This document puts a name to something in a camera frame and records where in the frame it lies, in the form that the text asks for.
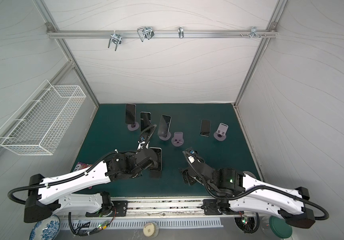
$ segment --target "purple phone stand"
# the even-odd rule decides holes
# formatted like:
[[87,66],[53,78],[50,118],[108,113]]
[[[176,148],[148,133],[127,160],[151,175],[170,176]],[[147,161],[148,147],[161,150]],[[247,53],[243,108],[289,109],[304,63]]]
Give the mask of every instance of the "purple phone stand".
[[175,147],[180,147],[181,145],[183,145],[183,132],[175,132],[171,142]]
[[224,123],[220,123],[219,127],[217,128],[217,131],[213,133],[213,136],[218,141],[224,141],[227,137],[225,133],[228,130],[228,125]]
[[131,125],[131,124],[128,124],[128,130],[129,131],[135,131],[135,130],[137,130],[138,128],[139,128],[139,123],[138,122],[135,122],[135,124],[133,124],[133,125]]
[[171,138],[171,136],[172,136],[172,134],[171,134],[170,132],[168,132],[168,134],[167,134],[166,137],[161,137],[161,136],[159,136],[159,138],[160,138],[161,140],[163,140],[163,141],[167,141],[167,140],[169,140],[169,139]]

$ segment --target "wire mesh basket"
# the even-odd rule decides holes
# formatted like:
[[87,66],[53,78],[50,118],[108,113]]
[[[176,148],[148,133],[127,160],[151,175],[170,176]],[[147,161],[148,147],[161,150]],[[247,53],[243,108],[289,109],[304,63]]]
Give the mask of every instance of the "wire mesh basket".
[[79,86],[44,83],[35,91],[38,98],[28,99],[0,128],[2,147],[18,155],[53,155],[86,96]]

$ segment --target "aluminum rail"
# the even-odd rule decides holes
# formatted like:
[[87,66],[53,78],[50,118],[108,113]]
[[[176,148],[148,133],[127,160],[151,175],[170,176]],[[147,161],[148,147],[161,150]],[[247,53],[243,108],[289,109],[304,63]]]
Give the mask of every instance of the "aluminum rail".
[[[281,14],[283,13],[283,10],[284,10],[284,7],[285,7],[285,4],[287,3],[287,1],[288,0],[278,0],[277,1],[276,7],[272,13],[271,19],[268,22],[267,29],[274,29],[276,31],[277,24],[279,22]],[[263,56],[263,53],[264,53],[266,47],[268,46],[269,41],[270,41],[270,38],[262,39],[260,41],[260,44],[256,50],[256,53],[255,53],[255,57],[252,60],[252,64],[248,69],[248,72],[245,76],[243,84],[240,88],[239,94],[237,95],[237,98],[233,104],[235,107],[239,106],[239,104],[243,98],[243,95],[245,93],[246,87],[248,86],[249,82],[251,81],[251,78],[252,78],[252,76],[253,76],[256,68],[257,68],[257,65],[260,62],[261,57]]]
[[[152,38],[179,38],[178,30],[154,30]],[[110,38],[114,31],[52,31],[48,32],[50,38]],[[115,31],[121,38],[139,38],[135,30]],[[249,38],[250,30],[184,30],[184,38]],[[275,38],[276,31],[257,30],[261,38]]]

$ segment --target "round container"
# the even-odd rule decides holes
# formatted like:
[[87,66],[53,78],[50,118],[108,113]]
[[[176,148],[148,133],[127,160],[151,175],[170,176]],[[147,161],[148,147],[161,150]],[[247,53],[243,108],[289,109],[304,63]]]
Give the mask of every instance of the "round container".
[[155,238],[159,234],[159,226],[155,222],[148,222],[143,228],[144,236]]
[[267,237],[289,238],[292,235],[292,227],[284,219],[274,216],[265,216],[261,219],[261,229]]
[[60,231],[60,219],[56,215],[41,220],[33,227],[29,240],[53,240]]

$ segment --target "robotic arm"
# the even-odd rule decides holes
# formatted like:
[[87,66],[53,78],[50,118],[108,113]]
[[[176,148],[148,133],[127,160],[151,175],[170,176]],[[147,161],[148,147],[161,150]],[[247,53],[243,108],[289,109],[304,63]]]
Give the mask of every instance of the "robotic arm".
[[[310,228],[315,220],[328,219],[328,212],[309,201],[308,189],[284,189],[270,185],[236,169],[213,169],[189,148],[183,152],[189,165],[181,170],[184,182],[201,183],[215,199],[205,199],[202,208],[206,215],[238,214],[239,211],[263,212],[285,219],[286,223],[299,228]],[[324,216],[315,217],[305,204],[320,209]]]
[[[113,202],[108,193],[93,195],[72,193],[97,184],[136,178],[148,167],[157,168],[161,164],[161,159],[155,151],[144,147],[155,132],[156,125],[149,126],[144,131],[150,128],[153,128],[151,133],[139,142],[139,150],[128,152],[116,150],[102,156],[91,167],[57,177],[45,178],[41,174],[33,175],[29,186],[11,190],[8,197],[14,202],[25,204],[24,222],[26,223],[38,222],[52,214],[68,212],[86,217],[109,215],[112,213]],[[23,190],[28,190],[26,201],[13,195]]]

